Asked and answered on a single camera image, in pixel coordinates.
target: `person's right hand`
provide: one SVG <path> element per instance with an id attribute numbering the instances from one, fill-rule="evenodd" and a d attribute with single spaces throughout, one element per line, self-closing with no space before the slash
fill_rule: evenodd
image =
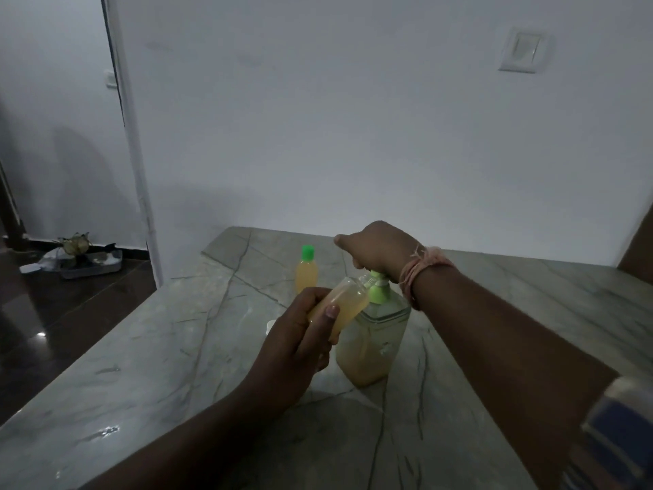
<path id="1" fill-rule="evenodd" d="M 415 250 L 424 249 L 417 239 L 386 222 L 372 222 L 360 232 L 337 235 L 334 242 L 351 254 L 356 268 L 383 273 L 393 282 L 399 280 Z"/>

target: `person's left hand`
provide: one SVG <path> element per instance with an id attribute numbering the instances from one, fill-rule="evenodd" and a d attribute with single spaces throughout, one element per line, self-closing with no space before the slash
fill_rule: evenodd
<path id="1" fill-rule="evenodd" d="M 257 410 L 257 416 L 276 418 L 296 404 L 313 375 L 329 365 L 329 335 L 338 306 L 326 308 L 309 325 L 307 314 L 330 289 L 306 288 L 274 323 L 254 364 L 236 392 Z"/>

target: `green cap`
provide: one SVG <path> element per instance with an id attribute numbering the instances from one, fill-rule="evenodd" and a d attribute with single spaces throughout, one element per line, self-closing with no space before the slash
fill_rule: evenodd
<path id="1" fill-rule="evenodd" d="M 315 248 L 310 245 L 302 246 L 302 261 L 313 261 Z"/>
<path id="2" fill-rule="evenodd" d="M 377 281 L 371 286 L 368 291 L 368 297 L 372 304 L 383 304 L 390 298 L 390 286 L 388 285 L 388 278 L 386 275 L 375 272 L 372 270 L 370 275 L 377 278 Z"/>

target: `baseboard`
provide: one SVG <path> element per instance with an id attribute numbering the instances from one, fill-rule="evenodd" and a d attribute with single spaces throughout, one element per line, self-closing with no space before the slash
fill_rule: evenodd
<path id="1" fill-rule="evenodd" d="M 9 249 L 14 249 L 14 247 L 9 244 L 9 239 L 7 236 L 3 236 L 3 242 L 6 247 Z M 52 240 L 40 240 L 40 239 L 28 239 L 27 249 L 24 251 L 43 251 L 47 253 L 52 251 L 55 247 L 60 247 L 61 244 L 54 242 Z M 92 244 L 91 247 L 104 247 L 103 245 Z M 139 261 L 149 261 L 150 252 L 147 249 L 137 249 L 134 247 L 120 247 L 116 246 L 116 249 L 120 249 L 123 252 L 123 258 L 125 259 L 136 259 Z"/>

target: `marble table top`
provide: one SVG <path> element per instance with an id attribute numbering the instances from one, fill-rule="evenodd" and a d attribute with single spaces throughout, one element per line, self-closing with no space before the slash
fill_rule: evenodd
<path id="1" fill-rule="evenodd" d="M 331 238 L 232 227 L 0 428 L 0 488 L 68 489 L 226 395 L 293 297 L 357 271 Z M 462 272 L 623 374 L 653 375 L 653 287 L 613 268 L 447 251 Z M 334 358 L 221 488 L 533 489 L 425 316 L 387 380 Z"/>

